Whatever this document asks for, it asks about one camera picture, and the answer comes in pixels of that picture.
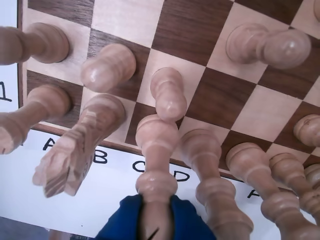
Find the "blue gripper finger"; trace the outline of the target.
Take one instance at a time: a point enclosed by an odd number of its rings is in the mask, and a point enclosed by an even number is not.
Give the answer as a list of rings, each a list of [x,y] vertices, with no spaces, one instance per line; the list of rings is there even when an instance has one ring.
[[[119,208],[99,231],[96,240],[137,240],[137,226],[142,196],[127,196],[119,203]]]
[[[174,219],[174,240],[216,240],[216,236],[197,214],[189,200],[178,196],[171,197],[171,209]]]

